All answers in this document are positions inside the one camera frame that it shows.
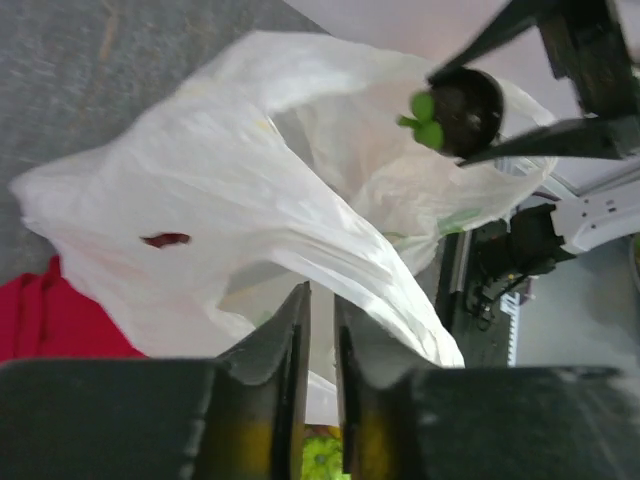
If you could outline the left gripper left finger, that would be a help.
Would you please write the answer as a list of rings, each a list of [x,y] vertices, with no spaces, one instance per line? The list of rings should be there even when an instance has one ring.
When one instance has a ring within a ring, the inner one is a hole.
[[[5,479],[296,479],[308,283],[214,358],[13,361],[1,369]]]

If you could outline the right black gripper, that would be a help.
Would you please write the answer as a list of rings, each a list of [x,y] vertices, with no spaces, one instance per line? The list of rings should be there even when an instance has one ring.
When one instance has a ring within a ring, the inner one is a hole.
[[[622,160],[639,153],[639,81],[612,1],[509,1],[456,56],[429,77],[443,83],[468,63],[538,23],[553,76],[570,81],[578,118],[528,131],[457,162],[507,157]]]

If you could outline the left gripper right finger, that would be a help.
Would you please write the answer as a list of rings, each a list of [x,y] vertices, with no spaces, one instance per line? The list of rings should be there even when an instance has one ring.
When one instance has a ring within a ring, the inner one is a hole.
[[[635,479],[639,382],[608,367],[439,368],[334,304],[354,479]]]

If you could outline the light green fake fruit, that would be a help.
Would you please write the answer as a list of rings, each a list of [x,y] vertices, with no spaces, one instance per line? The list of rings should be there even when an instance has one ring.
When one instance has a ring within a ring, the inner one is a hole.
[[[303,445],[301,479],[348,479],[343,472],[341,441],[333,436],[307,438]]]

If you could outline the white plastic bag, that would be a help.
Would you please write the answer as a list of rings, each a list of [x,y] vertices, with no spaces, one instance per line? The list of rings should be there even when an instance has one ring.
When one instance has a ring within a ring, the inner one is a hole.
[[[231,281],[282,270],[363,308],[433,363],[463,356],[416,274],[438,241],[508,214],[556,165],[458,166],[397,125],[425,59],[254,32],[117,139],[12,181],[24,224],[141,353],[214,356],[251,321]]]

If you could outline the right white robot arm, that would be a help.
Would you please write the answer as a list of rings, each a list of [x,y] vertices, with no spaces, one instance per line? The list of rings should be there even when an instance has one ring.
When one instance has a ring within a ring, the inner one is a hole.
[[[540,31],[553,76],[570,80],[581,115],[501,140],[506,90],[467,65],[532,27]],[[438,150],[464,166],[507,157],[625,160],[639,153],[639,80],[611,1],[510,1],[428,83],[444,135]],[[572,259],[638,230],[639,184],[633,182],[525,209],[480,257],[494,277],[545,273],[549,261]]]

